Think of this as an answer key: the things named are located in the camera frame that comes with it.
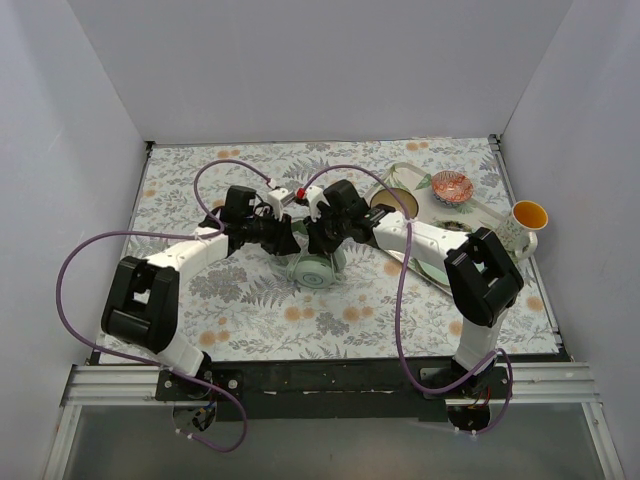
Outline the mint green headphones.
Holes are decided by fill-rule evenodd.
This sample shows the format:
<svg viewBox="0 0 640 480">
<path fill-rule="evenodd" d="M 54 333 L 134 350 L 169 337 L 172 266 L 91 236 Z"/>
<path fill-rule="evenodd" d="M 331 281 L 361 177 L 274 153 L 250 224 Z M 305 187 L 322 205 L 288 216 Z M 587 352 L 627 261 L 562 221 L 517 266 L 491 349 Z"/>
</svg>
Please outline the mint green headphones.
<svg viewBox="0 0 640 480">
<path fill-rule="evenodd" d="M 329 255 L 311 254 L 307 249 L 302 249 L 289 260 L 285 275 L 288 280 L 301 286 L 326 289 L 338 281 L 346 263 L 346 255 L 341 248 Z"/>
</svg>

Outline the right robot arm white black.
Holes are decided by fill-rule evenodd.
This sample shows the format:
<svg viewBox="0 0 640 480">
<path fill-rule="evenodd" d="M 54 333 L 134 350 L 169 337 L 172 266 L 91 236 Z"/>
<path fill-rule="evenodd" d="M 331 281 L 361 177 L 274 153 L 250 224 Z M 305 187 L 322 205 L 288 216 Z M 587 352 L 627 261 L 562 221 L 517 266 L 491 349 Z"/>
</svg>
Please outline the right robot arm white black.
<svg viewBox="0 0 640 480">
<path fill-rule="evenodd" d="M 456 390 L 475 397 L 489 384 L 489 371 L 507 311 L 524 281 L 496 234 L 487 228 L 456 232 L 422 223 L 403 211 L 370 206 L 354 185 L 341 180 L 325 189 L 308 187 L 296 195 L 308 206 L 305 220 L 312 253 L 329 254 L 352 239 L 381 251 L 427 263 L 447 276 L 462 316 L 462 333 L 449 370 L 415 387 L 430 395 Z"/>
</svg>

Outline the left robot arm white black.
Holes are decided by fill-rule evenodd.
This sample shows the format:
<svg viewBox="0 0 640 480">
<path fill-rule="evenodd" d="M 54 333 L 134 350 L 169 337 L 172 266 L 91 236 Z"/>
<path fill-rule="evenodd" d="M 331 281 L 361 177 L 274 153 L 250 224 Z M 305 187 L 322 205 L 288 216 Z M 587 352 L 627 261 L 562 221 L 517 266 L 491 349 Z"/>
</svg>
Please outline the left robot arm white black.
<svg viewBox="0 0 640 480">
<path fill-rule="evenodd" d="M 102 331 L 179 372 L 178 387 L 193 400 L 211 392 L 213 377 L 205 369 L 209 357 L 179 332 L 181 287 L 246 244 L 258 244 L 274 256 L 300 251 L 291 216 L 284 212 L 294 193 L 276 188 L 264 202 L 256 198 L 252 188 L 230 187 L 225 203 L 211 210 L 189 239 L 145 258 L 127 256 L 115 271 Z"/>
</svg>

